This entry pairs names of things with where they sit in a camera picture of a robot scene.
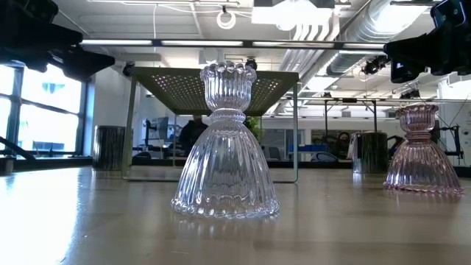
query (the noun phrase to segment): window frame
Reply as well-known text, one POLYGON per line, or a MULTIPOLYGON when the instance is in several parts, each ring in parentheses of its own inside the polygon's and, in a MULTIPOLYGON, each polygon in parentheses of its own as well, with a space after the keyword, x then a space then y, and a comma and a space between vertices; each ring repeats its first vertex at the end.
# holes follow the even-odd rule
MULTIPOLYGON (((15 69, 15 76, 13 82, 13 92, 11 95, 0 93, 0 97, 8 99, 11 102, 10 117, 8 118, 7 125, 7 140, 15 144, 18 144, 18 133, 20 129, 20 109, 21 105, 33 105, 44 110, 50 110, 56 113, 71 114, 77 116, 79 123, 77 126, 77 136, 75 139, 75 151, 64 152, 64 151, 53 151, 54 155, 82 155, 83 154, 83 138, 85 133, 85 111, 86 102, 88 98, 88 86, 90 79, 87 82, 82 82, 82 90, 80 94, 80 109, 78 113, 72 113, 71 111, 61 109, 59 107, 53 107, 42 103, 34 102, 27 99, 21 98, 21 89, 23 88, 24 78, 24 67, 11 67, 15 69)), ((36 151, 36 150, 25 150, 32 155, 47 155, 49 151, 36 151)), ((11 154, 8 148, 0 150, 0 155, 11 154)))

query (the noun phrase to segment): blue object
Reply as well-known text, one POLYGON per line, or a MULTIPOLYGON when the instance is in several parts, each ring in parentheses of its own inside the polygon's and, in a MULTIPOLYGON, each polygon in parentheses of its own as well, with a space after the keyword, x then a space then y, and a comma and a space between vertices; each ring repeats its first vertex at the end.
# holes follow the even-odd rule
MULTIPOLYGON (((294 150, 294 145, 290 144, 288 146, 288 151, 293 152, 294 150)), ((326 152, 327 151, 327 145, 325 144, 300 144, 297 147, 298 152, 326 152)))

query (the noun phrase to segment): ribbed glass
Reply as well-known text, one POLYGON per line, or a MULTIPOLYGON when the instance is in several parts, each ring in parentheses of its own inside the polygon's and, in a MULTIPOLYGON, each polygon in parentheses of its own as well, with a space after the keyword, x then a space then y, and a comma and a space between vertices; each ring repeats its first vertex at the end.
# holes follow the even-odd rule
POLYGON ((458 176, 448 157, 430 140, 435 126, 435 105, 416 105, 397 111, 407 140, 399 146, 388 176, 386 188, 426 191, 442 194, 461 194, 458 176))
POLYGON ((245 218, 277 213, 269 169, 260 145, 242 122, 257 76, 249 66, 220 63, 205 67, 213 123, 196 141, 171 206, 206 217, 245 218))

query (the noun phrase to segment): table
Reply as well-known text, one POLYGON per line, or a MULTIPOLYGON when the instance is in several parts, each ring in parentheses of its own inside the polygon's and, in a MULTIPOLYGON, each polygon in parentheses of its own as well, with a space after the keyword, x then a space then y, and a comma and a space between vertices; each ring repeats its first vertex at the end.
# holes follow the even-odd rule
MULTIPOLYGON (((271 173, 285 180, 293 171, 271 173)), ((298 185, 275 185, 278 216, 225 222, 174 213, 176 183, 120 177, 83 168, 0 178, 0 264, 471 264, 469 196, 386 191, 381 175, 300 169, 298 185)), ((461 184, 470 194, 471 181, 461 184)))

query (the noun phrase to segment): silver duct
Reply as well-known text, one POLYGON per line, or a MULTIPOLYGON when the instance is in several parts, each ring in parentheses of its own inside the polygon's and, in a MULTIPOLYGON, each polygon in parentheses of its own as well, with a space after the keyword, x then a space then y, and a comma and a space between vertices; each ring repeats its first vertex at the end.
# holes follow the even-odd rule
MULTIPOLYGON (((387 42, 409 27, 426 7, 390 5, 391 0, 372 0, 367 8, 338 36, 338 41, 387 42)), ((341 54, 326 51, 314 67, 302 77, 307 85, 317 74, 341 76, 358 65, 364 54, 341 54)))

